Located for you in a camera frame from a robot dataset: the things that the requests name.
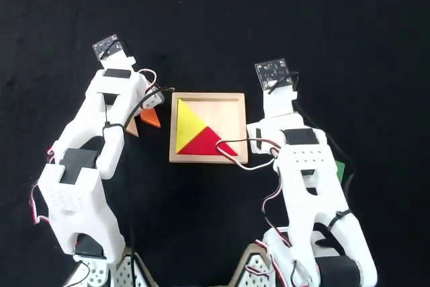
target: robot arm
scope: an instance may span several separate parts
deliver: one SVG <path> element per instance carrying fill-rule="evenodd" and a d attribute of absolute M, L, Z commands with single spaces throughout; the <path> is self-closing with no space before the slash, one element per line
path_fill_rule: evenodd
<path fill-rule="evenodd" d="M 126 56 L 119 45 L 111 50 L 111 45 L 105 50 L 109 55 L 100 60 L 103 69 L 96 72 L 89 84 L 81 108 L 54 142 L 51 153 L 55 164 L 46 164 L 38 186 L 63 252 L 73 255 L 76 261 L 85 260 L 93 269 L 97 267 L 97 272 L 110 270 L 114 277 L 115 265 L 121 261 L 126 245 L 118 221 L 106 203 L 101 181 L 115 173 L 124 147 L 124 133 L 119 126 L 106 125 L 126 128 L 130 113 L 154 90 L 150 89 L 152 83 L 132 68 L 134 58 Z M 163 101 L 158 92 L 142 107 L 152 108 Z M 102 150 L 82 149 L 95 136 L 103 137 Z M 99 284 L 94 281 L 91 285 L 102 286 L 106 280 L 107 275 Z"/>
<path fill-rule="evenodd" d="M 285 67 L 288 73 L 282 61 L 278 68 Z M 271 68 L 261 63 L 256 65 L 257 73 L 262 66 Z M 260 81 L 272 81 L 267 71 L 259 73 Z M 273 169 L 282 184 L 290 224 L 279 230 L 288 234 L 291 243 L 288 247 L 270 229 L 263 240 L 268 253 L 291 287 L 375 286 L 378 278 L 374 261 L 337 179 L 337 166 L 325 133 L 305 126 L 301 115 L 293 112 L 292 100 L 297 93 L 292 82 L 275 90 L 263 86 L 263 98 L 265 118 L 247 125 L 247 130 L 250 138 L 266 138 L 281 146 Z M 251 143 L 253 153 L 270 154 L 272 148 L 266 142 L 259 147 Z M 327 253 L 331 248 L 318 245 L 318 225 L 337 240 L 342 254 Z"/>

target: black table surface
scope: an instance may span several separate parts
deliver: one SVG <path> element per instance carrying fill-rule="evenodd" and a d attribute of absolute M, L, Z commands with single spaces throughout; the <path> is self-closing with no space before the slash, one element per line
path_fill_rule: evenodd
<path fill-rule="evenodd" d="M 100 68 L 91 45 L 114 33 L 161 85 L 245 93 L 247 122 L 263 117 L 253 64 L 285 58 L 301 74 L 302 107 L 357 163 L 350 207 L 380 285 L 418 286 L 425 276 L 429 0 L 0 0 L 0 8 L 2 285 L 60 286 L 74 266 L 47 224 L 32 225 L 29 188 Z M 170 101 L 157 111 L 162 129 L 138 123 L 141 138 L 129 147 L 136 249 L 162 286 L 226 284 L 268 229 L 259 207 L 277 179 L 270 169 L 169 163 Z M 124 167 L 103 185 L 129 241 Z M 282 199 L 268 212 L 287 224 Z"/>

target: wooden frame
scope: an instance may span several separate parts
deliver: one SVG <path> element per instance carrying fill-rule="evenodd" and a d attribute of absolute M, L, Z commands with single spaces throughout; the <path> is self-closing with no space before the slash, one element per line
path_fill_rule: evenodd
<path fill-rule="evenodd" d="M 178 100 L 192 105 L 193 110 L 201 111 L 199 117 L 211 128 L 214 128 L 222 139 L 234 140 L 247 137 L 247 121 L 245 116 L 245 96 L 243 93 L 186 93 L 173 92 L 169 160 L 174 163 L 232 163 L 220 155 L 180 155 L 176 153 L 177 106 Z M 248 145 L 246 141 L 232 142 L 231 147 L 238 154 L 235 158 L 240 163 L 248 163 Z"/>

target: tangram puzzle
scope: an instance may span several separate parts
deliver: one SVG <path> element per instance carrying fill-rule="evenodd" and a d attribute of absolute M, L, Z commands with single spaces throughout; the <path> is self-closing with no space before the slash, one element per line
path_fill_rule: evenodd
<path fill-rule="evenodd" d="M 173 94 L 170 161 L 229 163 L 216 143 L 242 138 L 246 138 L 242 93 Z M 247 162 L 245 142 L 224 142 L 219 147 L 241 163 Z"/>

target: red triangle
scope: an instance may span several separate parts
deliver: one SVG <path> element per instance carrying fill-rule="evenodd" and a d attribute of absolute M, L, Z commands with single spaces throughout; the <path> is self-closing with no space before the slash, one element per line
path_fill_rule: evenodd
<path fill-rule="evenodd" d="M 205 127 L 178 152 L 178 155 L 221 155 L 215 148 L 215 144 L 219 140 L 221 138 L 211 128 Z M 229 155 L 237 156 L 237 153 L 225 142 L 220 144 L 219 147 Z"/>

